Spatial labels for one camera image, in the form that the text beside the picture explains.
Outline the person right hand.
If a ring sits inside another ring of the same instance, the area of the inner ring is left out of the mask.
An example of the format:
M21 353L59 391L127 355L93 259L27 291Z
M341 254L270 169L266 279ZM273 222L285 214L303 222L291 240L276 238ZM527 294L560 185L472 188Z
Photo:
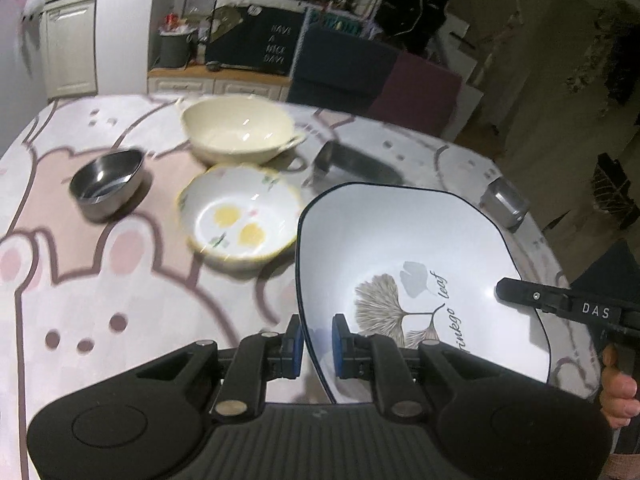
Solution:
M601 413L613 429L628 427L640 413L637 382L617 367L617 353L612 344L603 350L602 362Z

